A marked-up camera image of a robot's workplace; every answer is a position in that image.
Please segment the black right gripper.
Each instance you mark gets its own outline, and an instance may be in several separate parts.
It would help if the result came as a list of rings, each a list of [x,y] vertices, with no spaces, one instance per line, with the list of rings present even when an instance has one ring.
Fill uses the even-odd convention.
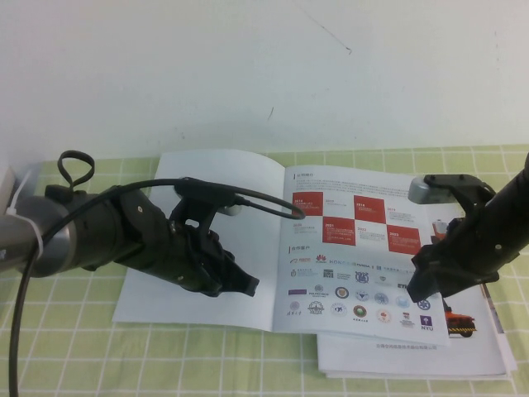
[[[449,223],[446,237],[422,246],[412,258],[407,285],[414,303],[435,293],[447,298],[475,285],[495,282],[499,269],[522,250],[522,208],[513,203],[476,206]]]

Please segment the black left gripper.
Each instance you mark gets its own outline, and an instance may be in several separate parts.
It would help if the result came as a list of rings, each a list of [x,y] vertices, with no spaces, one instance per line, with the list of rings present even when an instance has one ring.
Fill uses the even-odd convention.
[[[169,217],[169,229],[179,238],[187,265],[180,285],[212,298],[228,292],[254,297],[260,280],[242,270],[233,254],[223,248],[219,235],[211,229],[214,217]]]

